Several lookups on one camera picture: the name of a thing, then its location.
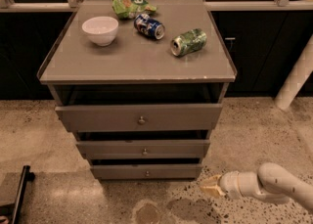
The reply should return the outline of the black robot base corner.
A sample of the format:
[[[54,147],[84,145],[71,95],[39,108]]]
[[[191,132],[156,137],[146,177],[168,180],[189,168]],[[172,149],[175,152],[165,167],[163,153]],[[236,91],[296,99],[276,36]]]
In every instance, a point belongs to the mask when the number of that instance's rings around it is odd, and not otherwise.
[[[22,168],[19,184],[12,202],[0,204],[0,224],[19,224],[26,186],[35,179],[29,165]]]

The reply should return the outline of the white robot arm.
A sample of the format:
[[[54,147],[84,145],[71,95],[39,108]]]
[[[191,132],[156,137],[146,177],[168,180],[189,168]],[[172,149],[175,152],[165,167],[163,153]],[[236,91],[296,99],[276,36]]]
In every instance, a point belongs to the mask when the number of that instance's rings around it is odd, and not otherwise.
[[[276,106],[286,110],[312,72],[313,36],[276,96]],[[214,175],[201,181],[200,188],[209,196],[227,197],[230,200],[247,197],[270,203],[287,203],[294,200],[308,212],[313,212],[313,186],[273,162],[261,164],[256,172],[231,171]]]

